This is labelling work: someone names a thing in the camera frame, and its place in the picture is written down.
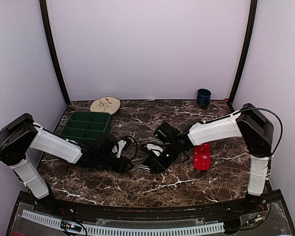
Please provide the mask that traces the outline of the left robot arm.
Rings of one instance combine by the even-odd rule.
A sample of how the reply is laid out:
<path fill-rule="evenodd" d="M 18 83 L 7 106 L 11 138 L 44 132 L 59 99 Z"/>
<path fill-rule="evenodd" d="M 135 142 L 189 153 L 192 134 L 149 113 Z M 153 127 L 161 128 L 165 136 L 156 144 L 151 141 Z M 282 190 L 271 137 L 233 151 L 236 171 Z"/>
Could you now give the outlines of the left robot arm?
<path fill-rule="evenodd" d="M 134 165 L 121 156 L 123 146 L 109 133 L 86 137 L 92 130 L 78 130 L 80 138 L 60 136 L 42 127 L 31 114 L 24 113 L 0 131 L 0 161 L 9 166 L 48 214 L 59 211 L 47 182 L 27 157 L 28 149 L 36 149 L 83 168 L 111 169 L 126 173 Z"/>

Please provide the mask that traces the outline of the black striped ankle sock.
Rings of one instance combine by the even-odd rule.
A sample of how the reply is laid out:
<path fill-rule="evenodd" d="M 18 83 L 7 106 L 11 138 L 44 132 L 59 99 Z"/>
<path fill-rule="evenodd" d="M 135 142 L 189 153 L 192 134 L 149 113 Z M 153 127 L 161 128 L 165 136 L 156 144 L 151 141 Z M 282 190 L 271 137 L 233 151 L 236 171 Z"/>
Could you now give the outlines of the black striped ankle sock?
<path fill-rule="evenodd" d="M 156 162 L 152 162 L 150 165 L 139 165 L 138 168 L 150 174 L 158 174 L 164 171 L 163 167 Z"/>

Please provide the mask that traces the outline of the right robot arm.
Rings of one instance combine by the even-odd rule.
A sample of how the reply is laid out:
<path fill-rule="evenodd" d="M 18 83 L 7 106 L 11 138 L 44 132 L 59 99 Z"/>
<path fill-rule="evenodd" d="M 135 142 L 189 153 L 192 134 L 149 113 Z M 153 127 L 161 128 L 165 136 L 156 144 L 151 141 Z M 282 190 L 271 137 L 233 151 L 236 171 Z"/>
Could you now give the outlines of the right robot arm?
<path fill-rule="evenodd" d="M 242 137 L 251 158 L 248 197 L 241 203 L 245 213 L 252 213 L 260 205 L 266 180 L 270 175 L 271 159 L 277 147 L 273 144 L 274 126 L 263 115 L 264 108 L 246 103 L 240 110 L 210 121 L 201 121 L 179 131 L 163 122 L 154 132 L 166 147 L 162 151 L 152 150 L 139 167 L 151 174 L 162 173 L 178 156 L 191 147 L 212 141 Z"/>

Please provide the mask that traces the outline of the green plastic divider tray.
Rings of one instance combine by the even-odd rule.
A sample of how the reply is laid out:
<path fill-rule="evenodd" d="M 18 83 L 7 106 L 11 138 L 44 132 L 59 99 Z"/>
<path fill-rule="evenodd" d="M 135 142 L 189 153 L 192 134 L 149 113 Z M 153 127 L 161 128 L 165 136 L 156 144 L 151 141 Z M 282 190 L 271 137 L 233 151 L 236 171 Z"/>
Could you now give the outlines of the green plastic divider tray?
<path fill-rule="evenodd" d="M 59 135 L 86 145 L 110 130 L 109 113 L 77 111 L 72 113 Z"/>

